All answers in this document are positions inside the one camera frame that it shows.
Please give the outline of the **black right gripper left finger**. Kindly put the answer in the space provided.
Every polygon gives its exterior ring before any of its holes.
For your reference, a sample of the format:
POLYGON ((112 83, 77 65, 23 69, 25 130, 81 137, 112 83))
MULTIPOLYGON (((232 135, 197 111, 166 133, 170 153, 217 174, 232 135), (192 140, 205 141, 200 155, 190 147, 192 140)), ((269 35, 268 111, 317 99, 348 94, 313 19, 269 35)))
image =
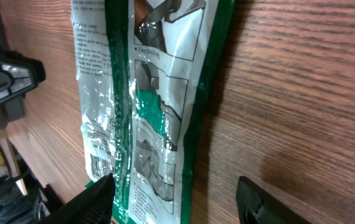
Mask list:
POLYGON ((39 223, 110 224, 115 189, 113 174, 108 174, 39 223))

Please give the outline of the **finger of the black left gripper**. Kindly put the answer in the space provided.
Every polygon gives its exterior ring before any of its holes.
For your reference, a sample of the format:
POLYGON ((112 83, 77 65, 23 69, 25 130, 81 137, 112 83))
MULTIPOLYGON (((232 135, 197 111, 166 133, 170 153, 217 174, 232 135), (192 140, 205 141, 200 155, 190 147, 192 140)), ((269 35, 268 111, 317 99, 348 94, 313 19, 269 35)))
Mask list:
POLYGON ((0 106, 37 88, 46 79, 40 60, 0 49, 0 106))

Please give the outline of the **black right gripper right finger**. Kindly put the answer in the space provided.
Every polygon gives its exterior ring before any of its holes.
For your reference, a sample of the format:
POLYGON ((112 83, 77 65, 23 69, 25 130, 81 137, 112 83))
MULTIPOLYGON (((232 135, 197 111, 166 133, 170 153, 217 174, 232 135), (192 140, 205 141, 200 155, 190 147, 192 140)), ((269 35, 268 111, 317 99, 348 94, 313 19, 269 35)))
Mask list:
POLYGON ((241 224, 310 224, 246 176, 240 176, 236 202, 241 224))

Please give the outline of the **green 3M gloves packet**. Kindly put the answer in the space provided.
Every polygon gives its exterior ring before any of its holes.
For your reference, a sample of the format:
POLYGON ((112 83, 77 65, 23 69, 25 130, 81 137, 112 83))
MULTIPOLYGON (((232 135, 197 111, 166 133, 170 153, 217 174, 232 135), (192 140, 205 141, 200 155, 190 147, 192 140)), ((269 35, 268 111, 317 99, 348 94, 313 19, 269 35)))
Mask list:
POLYGON ((72 0, 85 168, 118 223, 189 223, 202 115, 235 2, 72 0))

